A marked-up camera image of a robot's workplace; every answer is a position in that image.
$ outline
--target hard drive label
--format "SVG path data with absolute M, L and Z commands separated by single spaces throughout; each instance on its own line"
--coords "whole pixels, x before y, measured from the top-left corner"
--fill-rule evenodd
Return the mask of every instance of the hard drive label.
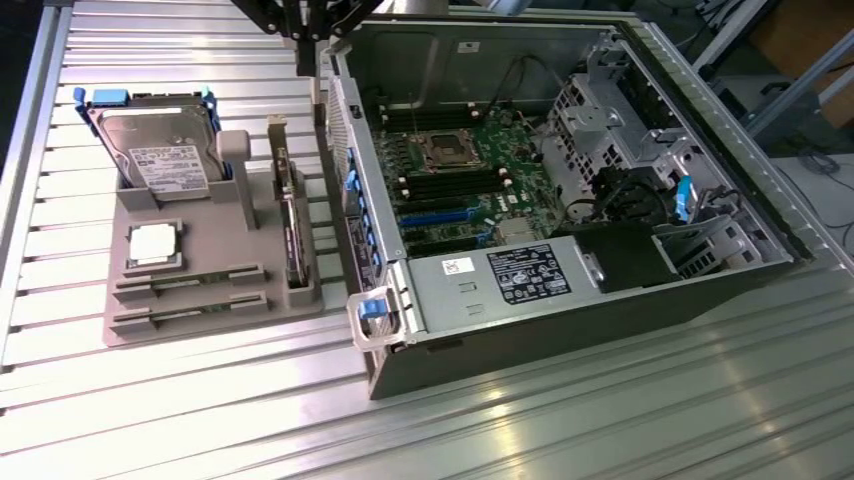
M 153 193 L 207 188 L 202 158 L 194 145 L 131 148 L 128 153 Z
M 573 291 L 549 244 L 490 253 L 487 258 L 509 304 L 517 305 Z

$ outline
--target motherboard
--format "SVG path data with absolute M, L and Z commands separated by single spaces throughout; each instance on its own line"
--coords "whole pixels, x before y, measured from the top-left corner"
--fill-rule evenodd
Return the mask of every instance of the motherboard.
M 562 212 L 559 192 L 531 136 L 522 114 L 498 107 L 470 128 L 375 134 L 410 256 L 549 237 Z

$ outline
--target white sticker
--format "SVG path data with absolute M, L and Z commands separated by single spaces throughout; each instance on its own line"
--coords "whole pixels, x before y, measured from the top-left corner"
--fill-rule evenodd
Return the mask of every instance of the white sticker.
M 131 148 L 128 153 L 153 193 L 207 188 L 207 177 L 195 145 Z
M 457 275 L 458 273 L 474 272 L 475 264 L 471 263 L 470 257 L 463 257 L 454 260 L 442 260 L 442 268 L 446 275 Z
M 481 42 L 459 42 L 457 45 L 457 53 L 478 53 L 481 51 Z

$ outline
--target blue pcie slot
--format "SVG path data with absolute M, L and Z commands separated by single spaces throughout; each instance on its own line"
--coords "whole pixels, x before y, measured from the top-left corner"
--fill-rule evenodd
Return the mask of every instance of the blue pcie slot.
M 457 212 L 434 213 L 431 215 L 418 215 L 401 219 L 402 227 L 423 227 L 426 225 L 441 225 L 443 223 L 466 222 L 471 219 L 477 208 L 467 208 Z

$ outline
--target slotted aluminum surface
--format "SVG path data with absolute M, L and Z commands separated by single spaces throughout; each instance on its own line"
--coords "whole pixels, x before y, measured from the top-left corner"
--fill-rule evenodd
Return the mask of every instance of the slotted aluminum surface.
M 688 325 L 369 401 L 293 54 L 226 0 L 74 8 L 23 249 L 18 288 L 30 294 L 15 299 L 3 355 L 0 478 L 854 473 L 854 297 L 821 245 L 810 267 Z M 291 115 L 293 153 L 314 178 L 330 311 L 107 349 L 99 315 L 115 172 L 71 111 L 71 91 L 201 84 L 222 99 L 225 128 L 250 131 L 259 160 L 266 114 Z

